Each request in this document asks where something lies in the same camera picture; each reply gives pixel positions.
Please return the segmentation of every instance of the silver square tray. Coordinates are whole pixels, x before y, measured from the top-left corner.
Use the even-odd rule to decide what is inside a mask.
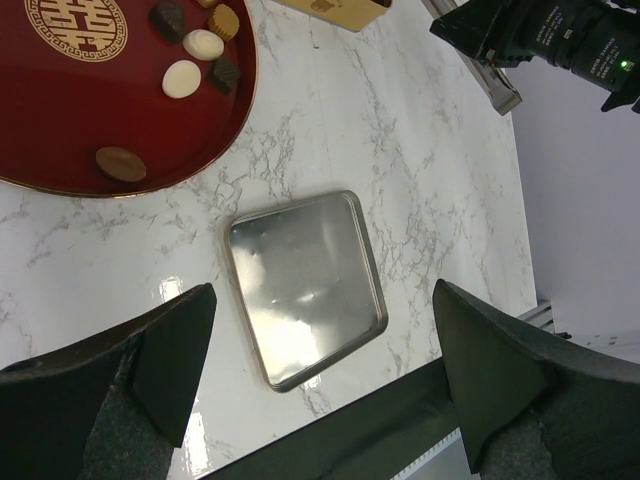
[[[238,218],[226,245],[263,373],[275,391],[304,383],[387,327],[355,193]]]

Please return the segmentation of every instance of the oval brown chocolate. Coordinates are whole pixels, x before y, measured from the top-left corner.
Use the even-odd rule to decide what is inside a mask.
[[[135,153],[119,147],[104,147],[96,152],[98,168],[106,176],[135,183],[147,176],[147,167]]]

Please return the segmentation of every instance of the round red tray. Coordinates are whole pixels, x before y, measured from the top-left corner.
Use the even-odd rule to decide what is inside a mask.
[[[187,31],[206,28],[210,10],[175,0]],[[204,78],[173,100],[166,69],[210,62],[169,45],[149,21],[156,0],[11,0],[0,6],[0,179],[40,191],[113,197],[158,190],[196,174],[242,129],[256,87],[257,57],[243,0],[224,0],[240,31],[225,55],[240,69],[227,97]],[[147,177],[127,184],[103,176],[95,152],[116,146],[142,158]]]

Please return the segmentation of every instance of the table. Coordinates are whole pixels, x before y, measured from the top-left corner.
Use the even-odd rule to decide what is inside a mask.
[[[517,155],[502,118],[418,1],[359,34],[250,0],[260,79],[214,165],[128,199],[0,185],[0,368],[133,318],[203,282],[218,311],[170,479],[197,478],[435,359],[444,277],[511,314],[535,305]],[[232,218],[339,189],[365,211],[389,326],[287,394],[269,389],[223,246]]]

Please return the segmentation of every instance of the tray rim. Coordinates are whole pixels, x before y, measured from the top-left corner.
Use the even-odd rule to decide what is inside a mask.
[[[308,367],[304,368],[300,372],[296,373],[295,375],[292,375],[291,377],[285,379],[280,383],[272,383],[269,380],[267,368],[264,364],[262,351],[260,350],[260,344],[258,343],[255,332],[253,330],[252,323],[249,319],[250,317],[249,317],[249,312],[247,310],[247,303],[244,298],[244,293],[240,288],[240,278],[238,276],[238,270],[236,268],[236,263],[234,261],[234,256],[231,250],[231,240],[230,240],[231,230],[233,229],[234,226],[240,223],[255,220],[257,218],[262,218],[268,215],[273,215],[274,213],[286,212],[286,211],[304,207],[307,205],[312,205],[314,203],[319,203],[329,198],[338,197],[338,196],[344,197],[351,205],[351,212],[354,217],[354,224],[358,234],[358,239],[360,241],[360,244],[363,247],[365,264],[367,267],[367,275],[369,277],[369,282],[372,287],[371,290],[373,292],[378,322],[376,323],[375,327],[357,336],[356,338],[346,343],[343,347],[339,348],[332,354],[327,355],[326,357],[322,358],[321,360],[319,360],[318,362],[312,365],[309,365]],[[309,197],[302,200],[297,200],[284,206],[279,205],[279,206],[271,207],[267,210],[262,210],[259,212],[241,215],[238,218],[232,220],[227,226],[227,228],[225,229],[224,245],[225,245],[227,257],[229,259],[229,262],[231,263],[231,274],[235,281],[235,288],[234,288],[235,295],[237,295],[237,298],[240,300],[240,303],[242,305],[242,312],[244,314],[245,324],[249,329],[253,346],[258,352],[258,355],[257,355],[258,363],[260,365],[262,376],[267,382],[267,385],[269,385],[269,387],[276,393],[286,393],[293,390],[295,387],[319,375],[320,373],[325,371],[327,368],[334,365],[335,363],[342,360],[343,358],[347,357],[348,355],[352,354],[353,352],[363,347],[364,345],[366,345],[376,337],[379,337],[387,329],[387,326],[389,325],[389,311],[387,309],[387,305],[384,300],[384,293],[382,291],[382,285],[380,284],[380,276],[378,274],[378,268],[376,266],[375,256],[373,255],[373,249],[371,248],[371,240],[368,234],[367,225],[366,225],[364,213],[362,210],[362,204],[360,203],[360,199],[358,198],[358,196],[353,191],[338,190],[338,191],[329,192],[321,195],[316,195],[316,196]]]
[[[53,188],[38,187],[36,185],[31,185],[29,183],[20,182],[18,180],[12,180],[10,178],[3,177],[2,175],[0,175],[0,183],[13,185],[13,186],[16,186],[16,187],[20,187],[20,188],[24,188],[24,189],[27,189],[27,190],[31,190],[33,192],[56,195],[56,196],[60,196],[60,197],[123,199],[123,198],[133,198],[133,197],[138,197],[138,196],[141,196],[141,195],[147,195],[148,193],[159,192],[160,190],[164,190],[165,188],[175,187],[176,185],[179,185],[182,182],[186,182],[187,180],[195,177],[196,175],[198,175],[199,173],[201,173],[205,169],[209,168],[213,163],[215,163],[216,160],[218,160],[220,157],[222,157],[222,155],[227,153],[229,148],[231,148],[231,146],[237,140],[237,138],[240,135],[240,133],[242,133],[242,130],[244,130],[244,127],[247,124],[247,120],[249,120],[249,115],[251,115],[251,111],[253,110],[253,104],[254,104],[255,99],[256,99],[256,93],[258,91],[258,80],[260,78],[260,61],[258,59],[258,37],[256,36],[256,31],[254,29],[253,17],[251,15],[251,10],[249,9],[249,4],[247,3],[246,0],[242,0],[242,3],[244,4],[245,9],[247,11],[247,16],[249,17],[249,25],[251,26],[251,35],[253,36],[253,49],[255,51],[255,58],[256,58],[256,75],[255,75],[255,81],[253,82],[253,92],[251,92],[251,102],[249,102],[249,108],[247,109],[247,113],[245,114],[244,119],[242,120],[242,124],[240,125],[240,128],[238,128],[238,131],[236,132],[236,134],[233,136],[233,138],[231,140],[229,140],[229,143],[222,148],[220,153],[218,155],[216,155],[215,157],[213,157],[211,160],[209,160],[205,165],[200,167],[198,170],[196,170],[195,172],[193,172],[189,176],[187,176],[187,177],[185,177],[185,178],[183,178],[181,180],[178,180],[175,183],[169,183],[167,185],[161,185],[159,187],[149,188],[147,190],[140,190],[138,192],[122,192],[122,193],[78,193],[78,192],[67,192],[65,190],[56,190],[56,189],[53,189]]]

